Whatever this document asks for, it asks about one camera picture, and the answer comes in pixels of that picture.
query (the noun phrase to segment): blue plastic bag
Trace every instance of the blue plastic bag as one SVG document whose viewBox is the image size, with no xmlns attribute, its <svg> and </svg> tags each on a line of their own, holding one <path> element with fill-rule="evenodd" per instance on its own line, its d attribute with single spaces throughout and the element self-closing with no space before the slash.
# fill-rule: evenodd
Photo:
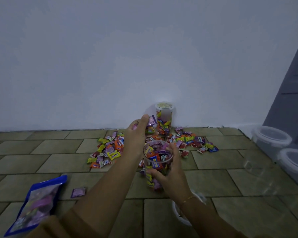
<svg viewBox="0 0 298 238">
<path fill-rule="evenodd" d="M 25 198 L 16 221 L 4 234 L 11 236 L 36 228 L 41 221 L 55 211 L 60 188 L 66 182 L 67 175 L 33 184 Z"/>
</svg>

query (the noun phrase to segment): hand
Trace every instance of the hand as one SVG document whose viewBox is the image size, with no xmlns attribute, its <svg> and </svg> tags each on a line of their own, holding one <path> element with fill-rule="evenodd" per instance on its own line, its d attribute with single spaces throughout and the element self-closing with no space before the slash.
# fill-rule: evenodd
<svg viewBox="0 0 298 238">
<path fill-rule="evenodd" d="M 129 154 L 142 158 L 145 145 L 145 131 L 149 121 L 149 115 L 145 114 L 141 119 L 137 119 L 132 122 L 125 131 L 124 136 L 124 151 Z M 134 124 L 137 124 L 137 128 L 133 130 Z"/>
<path fill-rule="evenodd" d="M 163 176 L 163 174 L 156 169 L 149 169 L 147 173 L 157 179 L 169 197 L 180 206 L 187 198 L 192 196 L 192 192 L 181 166 L 179 150 L 174 144 L 170 144 L 170 147 L 173 150 L 173 160 L 169 174 Z"/>
</svg>

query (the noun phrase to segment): fingers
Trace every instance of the fingers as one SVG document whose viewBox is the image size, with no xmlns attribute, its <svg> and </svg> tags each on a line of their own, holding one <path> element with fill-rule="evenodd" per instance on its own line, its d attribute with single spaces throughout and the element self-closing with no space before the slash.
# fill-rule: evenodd
<svg viewBox="0 0 298 238">
<path fill-rule="evenodd" d="M 131 124 L 128 126 L 128 129 L 132 129 L 134 124 L 138 124 L 140 119 L 136 119 L 135 121 L 132 121 Z"/>
<path fill-rule="evenodd" d="M 137 130 L 139 130 L 140 132 L 143 132 L 143 133 L 144 133 L 145 130 L 146 130 L 148 121 L 149 121 L 149 115 L 144 114 L 144 115 L 141 117 L 140 121 L 139 121 Z"/>
<path fill-rule="evenodd" d="M 156 169 L 149 169 L 146 171 L 146 173 L 150 174 L 153 178 L 158 180 L 162 185 L 167 180 L 167 178 L 163 176 L 163 174 L 157 171 Z"/>
<path fill-rule="evenodd" d="M 173 152 L 173 165 L 176 167 L 181 167 L 181 157 L 178 148 L 174 144 L 170 144 L 170 148 Z"/>
</svg>

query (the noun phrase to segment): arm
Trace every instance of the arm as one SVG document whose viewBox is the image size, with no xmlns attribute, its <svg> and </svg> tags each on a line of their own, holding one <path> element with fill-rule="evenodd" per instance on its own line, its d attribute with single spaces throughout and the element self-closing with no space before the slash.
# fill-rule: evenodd
<svg viewBox="0 0 298 238">
<path fill-rule="evenodd" d="M 107 237 L 135 176 L 145 143 L 145 129 L 149 120 L 144 115 L 136 130 L 134 121 L 125 131 L 124 151 L 117 162 L 99 182 L 73 207 L 74 212 L 89 224 L 100 237 Z"/>
<path fill-rule="evenodd" d="M 225 220 L 218 216 L 197 198 L 188 199 L 192 192 L 181 166 L 181 157 L 175 145 L 173 149 L 172 168 L 168 176 L 163 176 L 155 169 L 148 170 L 163 186 L 169 197 L 175 201 L 181 211 L 190 221 L 200 237 L 246 237 L 235 230 Z"/>
</svg>

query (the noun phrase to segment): jar lid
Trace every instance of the jar lid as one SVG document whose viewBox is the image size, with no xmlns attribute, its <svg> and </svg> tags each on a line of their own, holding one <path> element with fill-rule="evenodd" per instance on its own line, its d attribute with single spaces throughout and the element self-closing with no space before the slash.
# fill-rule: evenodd
<svg viewBox="0 0 298 238">
<path fill-rule="evenodd" d="M 298 173 L 298 149 L 284 148 L 278 153 L 277 159 L 291 171 Z"/>
<path fill-rule="evenodd" d="M 288 133 L 273 127 L 258 126 L 253 129 L 252 133 L 259 140 L 275 146 L 286 147 L 292 141 Z"/>
<path fill-rule="evenodd" d="M 162 110 L 162 109 L 173 109 L 173 104 L 170 102 L 159 102 L 156 104 L 156 109 Z"/>
</svg>

